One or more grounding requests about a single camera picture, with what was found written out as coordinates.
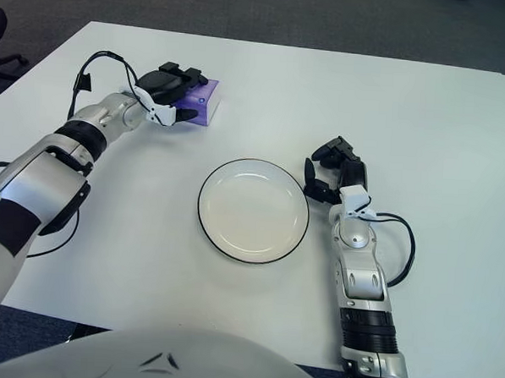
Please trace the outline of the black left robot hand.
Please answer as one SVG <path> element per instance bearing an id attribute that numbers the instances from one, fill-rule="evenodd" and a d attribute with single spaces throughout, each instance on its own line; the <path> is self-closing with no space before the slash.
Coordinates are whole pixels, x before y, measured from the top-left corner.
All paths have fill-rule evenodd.
<path id="1" fill-rule="evenodd" d="M 208 85 L 208 78 L 199 69 L 182 70 L 176 63 L 167 62 L 139 77 L 132 91 L 152 122 L 171 126 L 198 117 L 195 109 L 178 108 L 175 103 L 199 85 Z"/>

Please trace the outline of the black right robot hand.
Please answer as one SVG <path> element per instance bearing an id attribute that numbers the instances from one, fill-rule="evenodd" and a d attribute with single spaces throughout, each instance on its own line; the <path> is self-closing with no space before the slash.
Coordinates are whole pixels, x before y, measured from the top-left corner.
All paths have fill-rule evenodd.
<path id="1" fill-rule="evenodd" d="M 338 185 L 331 189 L 330 185 L 316 177 L 314 162 L 319 162 L 325 169 L 338 171 Z M 316 149 L 311 158 L 305 159 L 304 194 L 317 202 L 331 205 L 341 204 L 339 190 L 345 186 L 361 184 L 367 187 L 366 165 L 353 152 L 353 146 L 342 136 L 338 136 Z"/>

